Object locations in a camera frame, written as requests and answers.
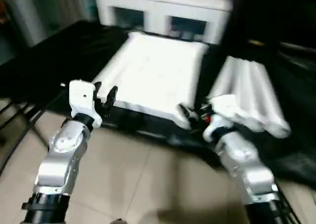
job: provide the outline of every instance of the beige floor tile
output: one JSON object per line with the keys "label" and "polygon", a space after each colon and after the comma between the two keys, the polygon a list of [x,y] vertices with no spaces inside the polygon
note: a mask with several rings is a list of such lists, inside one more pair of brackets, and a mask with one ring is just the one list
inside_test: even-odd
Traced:
{"label": "beige floor tile", "polygon": [[28,134],[11,157],[0,177],[1,223],[10,223],[32,195],[38,165],[45,153],[34,135]]}
{"label": "beige floor tile", "polygon": [[[130,224],[228,223],[242,205],[226,174],[191,155],[155,147],[126,215]],[[243,215],[240,222],[246,223]]]}
{"label": "beige floor tile", "polygon": [[18,214],[16,215],[16,217],[13,219],[13,221],[9,222],[8,224],[19,224],[24,220],[25,217],[25,211],[24,210],[20,210],[18,212]]}
{"label": "beige floor tile", "polygon": [[151,145],[111,130],[93,131],[72,200],[109,216],[125,215]]}
{"label": "beige floor tile", "polygon": [[71,202],[66,215],[68,224],[109,224],[113,219],[100,212]]}
{"label": "beige floor tile", "polygon": [[60,129],[64,120],[64,116],[51,112],[45,112],[37,121],[36,125],[43,136],[49,140],[55,134],[55,132]]}

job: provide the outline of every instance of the black cable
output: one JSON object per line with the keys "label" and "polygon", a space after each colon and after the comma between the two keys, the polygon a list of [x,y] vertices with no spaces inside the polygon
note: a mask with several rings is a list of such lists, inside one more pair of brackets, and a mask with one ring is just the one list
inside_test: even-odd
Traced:
{"label": "black cable", "polygon": [[7,165],[8,161],[10,160],[12,154],[16,150],[16,148],[19,146],[20,142],[23,140],[25,135],[28,133],[30,128],[40,119],[40,117],[43,115],[43,113],[57,100],[60,96],[64,94],[64,92],[67,90],[62,90],[55,98],[53,98],[46,106],[35,116],[35,118],[30,121],[30,123],[27,125],[27,127],[23,130],[22,134],[18,137],[15,144],[12,146],[12,148],[9,150],[9,152],[6,154],[4,159],[2,160],[0,164],[0,177],[5,169],[5,166]]}
{"label": "black cable", "polygon": [[289,209],[289,207],[287,206],[287,204],[285,203],[285,200],[284,198],[280,197],[280,207],[281,207],[281,210],[280,212],[282,212],[286,218],[290,221],[291,224],[298,224],[296,221],[294,221],[294,219],[292,218],[292,213]]}
{"label": "black cable", "polygon": [[278,209],[279,212],[279,218],[282,220],[282,224],[288,224],[288,218],[286,213],[284,213],[283,208],[282,208],[282,204],[281,204],[281,200],[279,202],[276,202],[276,208]]}
{"label": "black cable", "polygon": [[9,104],[7,104],[2,110],[0,110],[0,114],[2,114],[5,110],[7,110],[9,107],[13,105],[13,101],[11,101]]}
{"label": "black cable", "polygon": [[[32,117],[34,117],[35,115],[37,115],[39,112],[41,111],[41,109],[39,108],[39,106],[35,105],[30,111],[28,111],[27,113],[22,113],[22,117],[25,120],[26,124],[30,123],[30,119]],[[42,144],[47,148],[47,150],[49,150],[49,144],[46,141],[46,139],[43,137],[43,135],[41,134],[41,132],[37,129],[36,125],[33,125],[31,127],[31,129],[33,130],[33,132],[38,136],[38,138],[41,140]]]}
{"label": "black cable", "polygon": [[287,207],[290,210],[290,214],[293,215],[293,217],[295,218],[295,221],[297,222],[297,224],[302,224],[301,221],[299,220],[299,218],[297,217],[296,213],[294,212],[294,210],[291,207],[291,204],[289,203],[289,201],[287,200],[287,198],[285,197],[282,189],[280,188],[280,186],[278,184],[276,184],[277,188],[278,188],[278,193],[279,193],[279,197],[280,197],[280,201],[284,201],[285,204],[287,205]]}
{"label": "black cable", "polygon": [[18,108],[18,111],[11,118],[9,118],[4,124],[0,126],[0,131],[4,129],[9,123],[11,123],[18,115],[21,115],[22,113],[24,113],[24,111],[27,109],[27,107],[29,107],[29,105],[30,104],[27,103],[26,105],[23,106],[23,108]]}

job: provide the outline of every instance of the black fabric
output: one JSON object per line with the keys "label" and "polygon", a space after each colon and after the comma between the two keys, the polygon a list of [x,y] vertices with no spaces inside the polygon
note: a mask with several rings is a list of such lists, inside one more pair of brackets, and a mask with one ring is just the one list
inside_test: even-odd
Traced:
{"label": "black fabric", "polygon": [[2,65],[0,97],[51,100],[61,83],[93,80],[127,38],[115,27],[78,22]]}
{"label": "black fabric", "polygon": [[[202,60],[195,107],[208,95],[228,55],[265,65],[292,134],[276,139],[243,126],[238,129],[256,145],[274,175],[316,188],[316,55],[312,50],[284,50],[279,44],[316,47],[316,17],[309,14],[316,0],[234,0],[233,5],[220,46],[210,47]],[[289,62],[284,52],[302,65]]]}

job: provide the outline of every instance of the floor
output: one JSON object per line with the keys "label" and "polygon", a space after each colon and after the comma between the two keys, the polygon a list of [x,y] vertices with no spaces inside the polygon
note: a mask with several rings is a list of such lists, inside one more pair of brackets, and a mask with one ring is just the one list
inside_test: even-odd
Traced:
{"label": "floor", "polygon": [[[2,115],[9,116],[12,111]],[[64,118],[45,113],[38,127],[51,137]],[[1,132],[7,142],[0,159],[24,124],[15,120]],[[32,194],[46,150],[28,133],[0,178],[2,224],[24,218],[22,202]],[[283,191],[303,224],[316,223],[316,208],[308,188],[282,182]],[[246,224],[235,183],[189,154],[107,129],[92,133],[71,197],[68,224],[107,224],[123,218],[129,224]]]}

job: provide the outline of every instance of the cable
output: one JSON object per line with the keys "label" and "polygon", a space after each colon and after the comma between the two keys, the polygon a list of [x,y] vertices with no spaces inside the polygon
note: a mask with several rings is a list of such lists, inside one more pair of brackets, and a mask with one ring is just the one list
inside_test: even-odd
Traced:
{"label": "cable", "polygon": [[286,218],[290,221],[291,224],[298,224],[296,221],[294,221],[294,219],[292,218],[292,213],[289,209],[289,207],[287,206],[287,204],[285,203],[284,198],[279,196],[279,202],[280,202],[280,212],[282,212]]}
{"label": "cable", "polygon": [[5,110],[7,110],[9,107],[13,105],[13,101],[11,101],[9,104],[7,104],[1,111],[0,114],[2,114]]}
{"label": "cable", "polygon": [[288,222],[288,218],[287,218],[287,215],[286,213],[284,213],[284,210],[282,208],[282,201],[279,201],[276,203],[276,208],[278,209],[278,212],[279,212],[279,217],[282,221],[282,224],[289,224]]}
{"label": "cable", "polygon": [[24,111],[27,109],[27,107],[29,107],[30,104],[27,103],[26,105],[24,105],[22,108],[18,108],[18,112],[15,113],[15,115],[13,115],[11,118],[9,118],[4,124],[2,124],[0,126],[0,131],[2,129],[4,129],[9,123],[11,123],[18,115],[21,115],[22,113],[24,113]]}
{"label": "cable", "polygon": [[280,186],[279,186],[278,184],[276,184],[276,186],[277,186],[277,188],[278,188],[278,193],[279,193],[279,197],[280,197],[280,202],[283,201],[283,202],[287,205],[288,209],[290,210],[289,216],[292,214],[293,217],[294,217],[294,219],[295,219],[295,221],[297,222],[297,224],[302,224],[301,221],[299,220],[299,218],[297,217],[296,213],[295,213],[294,210],[292,209],[291,204],[289,203],[289,201],[288,201],[287,198],[285,197],[285,195],[284,195],[282,189],[280,189]]}
{"label": "cable", "polygon": [[20,142],[23,140],[25,135],[28,133],[30,128],[40,119],[40,117],[43,115],[43,113],[57,100],[60,96],[62,96],[67,90],[62,90],[55,98],[53,98],[36,116],[35,118],[30,121],[30,123],[27,125],[27,127],[23,130],[22,134],[18,137],[15,144],[12,146],[12,148],[9,150],[9,152],[6,154],[4,159],[2,160],[0,164],[0,177],[5,169],[5,166],[7,165],[8,161],[10,160],[12,154],[19,146]]}

